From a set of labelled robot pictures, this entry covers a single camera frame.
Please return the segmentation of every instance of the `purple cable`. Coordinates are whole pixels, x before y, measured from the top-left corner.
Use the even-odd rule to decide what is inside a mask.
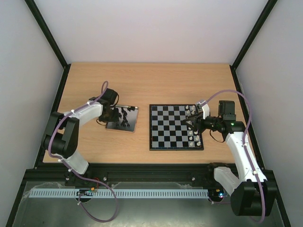
[[[107,87],[108,87],[108,81],[104,81],[104,83],[102,84],[101,94],[100,94],[96,99],[94,99],[90,104],[87,104],[87,103],[86,103],[86,104],[84,104],[83,106],[80,106],[80,107],[78,107],[77,109],[75,109],[75,110],[74,110],[74,113],[77,112],[77,111],[79,111],[79,110],[81,110],[81,109],[83,109],[83,108],[85,108],[85,107],[87,107],[87,106],[89,106],[89,105],[94,104],[97,100],[99,100],[99,99],[104,95],[104,93],[105,93]],[[53,134],[52,134],[52,136],[51,136],[51,139],[50,139],[50,142],[49,142],[49,145],[48,145],[48,155],[49,155],[50,157],[59,158],[59,156],[52,155],[52,153],[51,153],[52,143],[53,143],[53,140],[54,140],[54,138],[55,138],[55,135],[56,135],[57,131],[59,130],[60,126],[61,126],[61,125],[63,124],[63,122],[64,122],[69,116],[71,116],[72,114],[73,114],[73,112],[70,112],[70,113],[68,113],[67,115],[65,115],[65,116],[60,120],[60,122],[58,123],[57,127],[56,127],[55,130],[53,131]],[[107,187],[107,188],[112,192],[112,194],[113,194],[113,196],[114,196],[114,198],[115,198],[115,201],[116,201],[116,210],[115,210],[113,216],[112,216],[110,219],[108,219],[108,220],[100,220],[100,219],[95,218],[94,216],[92,216],[92,215],[85,209],[85,207],[82,205],[82,203],[81,203],[81,201],[80,201],[80,198],[81,198],[82,194],[79,195],[79,197],[78,197],[78,202],[79,202],[79,204],[81,205],[81,207],[84,209],[84,211],[86,212],[86,214],[87,214],[91,219],[93,219],[94,221],[104,223],[104,222],[109,222],[109,221],[114,220],[115,217],[116,217],[117,214],[118,214],[119,204],[118,204],[118,199],[117,199],[116,194],[115,194],[115,192],[113,191],[113,189],[112,189],[111,187],[109,187],[107,184],[105,184],[105,183],[103,183],[103,182],[101,182],[101,181],[97,181],[97,180],[94,180],[94,179],[89,179],[89,178],[86,178],[86,177],[83,177],[83,176],[79,175],[79,174],[78,174],[75,170],[73,170],[73,169],[72,169],[64,160],[62,160],[62,163],[63,163],[68,169],[71,169],[71,171],[72,171],[77,177],[79,177],[80,179],[86,180],[86,181],[92,181],[92,182],[99,183],[99,184],[101,184],[101,185]]]
[[[248,109],[249,109],[249,112],[250,112],[250,116],[248,118],[248,121],[247,121],[247,125],[246,125],[246,128],[244,130],[244,134],[243,134],[243,145],[245,144],[245,136],[248,132],[248,128],[250,126],[250,123],[251,123],[251,107],[250,107],[250,103],[249,101],[247,100],[247,98],[241,93],[241,92],[238,92],[238,91],[235,91],[235,90],[222,90],[222,91],[218,91],[217,93],[215,93],[213,96],[211,96],[209,99],[206,100],[206,102],[204,102],[202,104],[202,106],[206,105],[210,100],[212,100],[214,97],[216,97],[218,94],[221,94],[223,92],[233,92],[233,93],[237,93],[238,95],[240,95],[246,102],[247,106],[248,106]],[[248,153],[248,150],[247,150],[247,147],[244,146],[244,150],[245,150],[245,154],[247,156],[247,159],[248,161],[250,162],[250,166],[252,168],[253,171],[256,171],[255,169],[255,166],[253,165],[252,163],[252,160],[251,160],[251,157]],[[261,214],[261,219],[259,221],[256,221],[255,219],[252,218],[252,220],[258,222],[258,223],[262,223],[264,221],[264,218],[265,218],[265,199],[264,199],[264,192],[263,192],[263,188],[262,188],[262,185],[261,185],[261,181],[260,181],[260,178],[258,176],[258,174],[255,174],[254,175],[257,179],[257,182],[258,182],[258,186],[259,186],[259,189],[260,189],[260,195],[261,195],[261,204],[262,204],[262,214]]]

